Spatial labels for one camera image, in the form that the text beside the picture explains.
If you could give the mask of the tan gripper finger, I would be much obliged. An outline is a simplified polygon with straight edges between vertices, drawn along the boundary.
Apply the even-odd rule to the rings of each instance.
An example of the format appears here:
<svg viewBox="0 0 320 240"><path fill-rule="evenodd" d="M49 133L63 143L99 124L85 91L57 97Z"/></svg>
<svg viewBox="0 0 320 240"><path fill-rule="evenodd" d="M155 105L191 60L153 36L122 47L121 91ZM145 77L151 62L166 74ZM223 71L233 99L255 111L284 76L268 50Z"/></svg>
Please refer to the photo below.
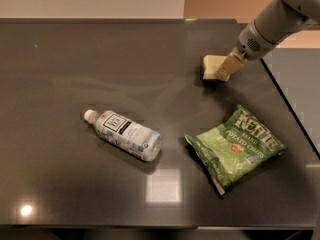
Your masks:
<svg viewBox="0 0 320 240"><path fill-rule="evenodd" d="M246 58L237 48L224 56L218 64L216 76L220 81L228 81L230 76L244 67Z"/></svg>

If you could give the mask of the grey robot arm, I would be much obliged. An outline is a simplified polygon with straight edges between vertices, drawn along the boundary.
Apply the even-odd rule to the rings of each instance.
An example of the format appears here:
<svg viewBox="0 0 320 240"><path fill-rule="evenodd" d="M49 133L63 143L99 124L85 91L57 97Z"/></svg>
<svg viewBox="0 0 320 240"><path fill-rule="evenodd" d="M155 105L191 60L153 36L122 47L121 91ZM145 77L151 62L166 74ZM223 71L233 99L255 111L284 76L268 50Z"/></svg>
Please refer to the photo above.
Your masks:
<svg viewBox="0 0 320 240"><path fill-rule="evenodd" d="M247 61L258 60L292 34L320 22L320 0L272 0L239 34L234 49L204 79L227 82Z"/></svg>

